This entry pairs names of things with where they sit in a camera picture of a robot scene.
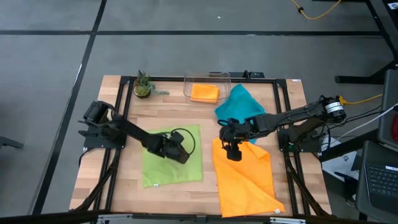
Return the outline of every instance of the yellow cable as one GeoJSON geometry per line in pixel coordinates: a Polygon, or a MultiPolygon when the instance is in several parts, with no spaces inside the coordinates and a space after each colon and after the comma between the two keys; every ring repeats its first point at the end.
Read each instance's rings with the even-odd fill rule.
{"type": "Polygon", "coordinates": [[[358,101],[358,102],[347,102],[346,100],[344,100],[343,99],[343,97],[342,96],[340,96],[340,104],[343,106],[344,104],[347,104],[347,105],[355,105],[355,104],[360,104],[360,103],[364,103],[364,102],[367,102],[367,101],[370,101],[370,100],[373,100],[373,99],[376,99],[376,98],[378,98],[378,97],[380,97],[380,96],[382,96],[383,94],[380,94],[380,95],[377,95],[377,96],[374,96],[374,97],[370,97],[370,98],[368,98],[368,99],[365,99],[365,100],[361,100],[361,101],[358,101]]]}
{"type": "MultiPolygon", "coordinates": [[[[296,5],[297,9],[300,9],[300,8],[301,8],[301,7],[297,4],[297,2],[295,2],[294,0],[291,0],[291,1],[296,5]]],[[[336,2],[336,4],[335,4],[334,6],[332,6],[329,10],[327,10],[325,13],[323,13],[322,15],[317,16],[317,17],[309,17],[309,16],[307,16],[307,15],[304,13],[304,9],[300,10],[300,12],[301,12],[301,14],[303,14],[303,16],[306,17],[307,19],[311,19],[311,20],[319,19],[319,18],[325,16],[326,14],[328,14],[330,11],[332,11],[340,2],[341,2],[341,0],[339,0],[338,2],[336,2]]]]}

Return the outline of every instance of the white cable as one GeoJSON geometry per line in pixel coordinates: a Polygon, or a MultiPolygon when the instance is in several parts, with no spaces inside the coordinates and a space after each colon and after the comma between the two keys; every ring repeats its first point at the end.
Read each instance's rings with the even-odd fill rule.
{"type": "Polygon", "coordinates": [[[379,116],[373,118],[372,120],[370,120],[370,121],[368,121],[368,122],[366,122],[366,123],[364,123],[364,124],[362,124],[362,125],[360,125],[360,126],[354,128],[354,129],[352,129],[351,131],[346,132],[344,135],[338,137],[335,141],[333,141],[333,142],[330,143],[330,144],[332,145],[333,143],[335,143],[336,141],[338,141],[338,140],[341,139],[342,137],[346,136],[347,134],[352,133],[353,131],[355,131],[355,130],[357,130],[357,129],[359,129],[359,128],[362,128],[363,126],[368,125],[368,124],[372,123],[373,121],[375,121],[375,120],[381,118],[382,116],[386,115],[386,113],[390,112],[390,110],[393,110],[395,106],[398,106],[398,103],[397,103],[396,105],[392,106],[390,109],[386,110],[384,113],[382,113],[382,114],[380,114],[379,116]]]}

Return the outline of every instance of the laptop keyboard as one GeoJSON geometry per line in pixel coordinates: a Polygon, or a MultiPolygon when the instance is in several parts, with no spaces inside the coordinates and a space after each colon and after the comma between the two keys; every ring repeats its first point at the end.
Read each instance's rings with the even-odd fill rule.
{"type": "Polygon", "coordinates": [[[366,166],[368,189],[371,193],[398,198],[398,171],[385,166],[366,166]]]}

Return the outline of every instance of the plant pot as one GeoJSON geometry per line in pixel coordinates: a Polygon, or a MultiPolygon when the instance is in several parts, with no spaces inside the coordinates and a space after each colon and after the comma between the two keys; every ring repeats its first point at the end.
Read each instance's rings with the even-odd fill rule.
{"type": "Polygon", "coordinates": [[[150,91],[149,91],[147,94],[145,94],[145,95],[138,95],[138,94],[136,93],[136,88],[135,88],[135,87],[134,87],[133,93],[134,93],[138,98],[140,98],[140,99],[148,98],[149,95],[150,95],[150,91]]]}

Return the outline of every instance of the potted plant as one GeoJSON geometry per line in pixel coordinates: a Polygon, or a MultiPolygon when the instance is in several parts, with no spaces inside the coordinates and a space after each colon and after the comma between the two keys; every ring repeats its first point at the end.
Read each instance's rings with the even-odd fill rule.
{"type": "Polygon", "coordinates": [[[155,89],[155,83],[150,81],[150,76],[146,74],[145,71],[138,70],[137,79],[134,82],[134,94],[141,98],[147,98],[151,92],[156,95],[169,95],[168,91],[157,91],[155,89]]]}

